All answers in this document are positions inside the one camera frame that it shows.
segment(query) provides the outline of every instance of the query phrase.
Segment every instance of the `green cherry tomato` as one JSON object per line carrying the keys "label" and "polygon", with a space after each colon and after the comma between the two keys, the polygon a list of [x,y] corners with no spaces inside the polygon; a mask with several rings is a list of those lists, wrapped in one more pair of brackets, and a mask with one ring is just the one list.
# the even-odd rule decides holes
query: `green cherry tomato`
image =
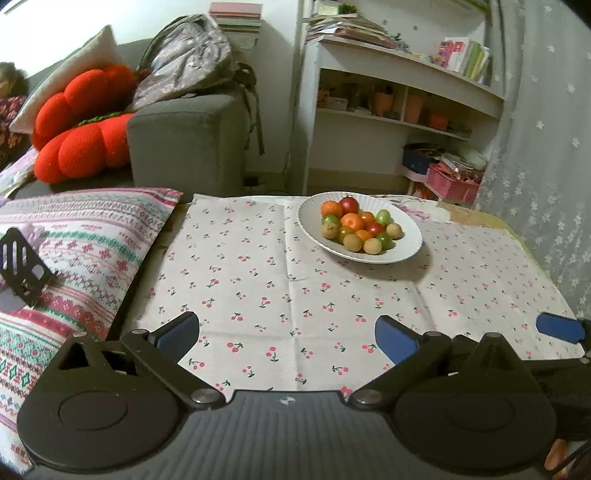
{"label": "green cherry tomato", "polygon": [[380,225],[388,225],[392,223],[392,217],[390,216],[390,212],[387,210],[380,210],[376,216],[375,221],[378,222]]}
{"label": "green cherry tomato", "polygon": [[334,223],[336,226],[340,226],[340,222],[339,219],[336,217],[336,215],[326,215],[324,217],[322,217],[322,223]]}
{"label": "green cherry tomato", "polygon": [[378,233],[375,237],[381,242],[383,250],[390,250],[394,246],[392,237],[386,232]]}

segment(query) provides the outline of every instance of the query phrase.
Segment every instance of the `metal screw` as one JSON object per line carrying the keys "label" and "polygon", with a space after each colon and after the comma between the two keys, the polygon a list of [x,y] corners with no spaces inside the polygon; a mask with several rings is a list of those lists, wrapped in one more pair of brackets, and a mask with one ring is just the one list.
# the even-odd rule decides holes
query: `metal screw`
{"label": "metal screw", "polygon": [[382,400],[382,394],[377,390],[366,388],[364,390],[357,390],[353,394],[353,399],[362,405],[375,405]]}
{"label": "metal screw", "polygon": [[196,403],[213,403],[219,398],[220,394],[212,388],[200,388],[191,394],[191,400]]}

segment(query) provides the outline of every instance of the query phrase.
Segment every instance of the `stack of books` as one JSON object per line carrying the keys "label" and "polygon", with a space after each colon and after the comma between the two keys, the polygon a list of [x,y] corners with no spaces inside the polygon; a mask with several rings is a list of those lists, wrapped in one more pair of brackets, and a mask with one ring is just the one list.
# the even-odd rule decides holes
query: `stack of books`
{"label": "stack of books", "polygon": [[359,14],[319,15],[305,18],[308,23],[306,40],[313,40],[322,35],[349,38],[386,48],[396,48],[386,29]]}
{"label": "stack of books", "polygon": [[439,66],[484,83],[491,65],[491,51],[467,37],[446,37],[439,45],[436,61]]}
{"label": "stack of books", "polygon": [[212,2],[209,14],[228,37],[237,61],[248,61],[261,30],[261,4]]}

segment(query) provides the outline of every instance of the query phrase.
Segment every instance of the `person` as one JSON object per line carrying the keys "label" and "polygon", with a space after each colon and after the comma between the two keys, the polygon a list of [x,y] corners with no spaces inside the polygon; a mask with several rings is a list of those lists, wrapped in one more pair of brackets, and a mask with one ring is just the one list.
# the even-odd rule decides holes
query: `person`
{"label": "person", "polygon": [[0,62],[0,170],[17,159],[25,135],[9,130],[10,123],[27,100],[27,81],[14,63]]}

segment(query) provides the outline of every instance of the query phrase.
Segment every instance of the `potted plant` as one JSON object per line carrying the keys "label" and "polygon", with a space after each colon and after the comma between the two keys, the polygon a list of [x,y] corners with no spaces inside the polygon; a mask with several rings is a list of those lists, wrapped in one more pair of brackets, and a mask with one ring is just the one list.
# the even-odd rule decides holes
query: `potted plant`
{"label": "potted plant", "polygon": [[385,84],[375,89],[372,102],[372,114],[376,116],[388,116],[394,104],[394,89],[390,84]]}

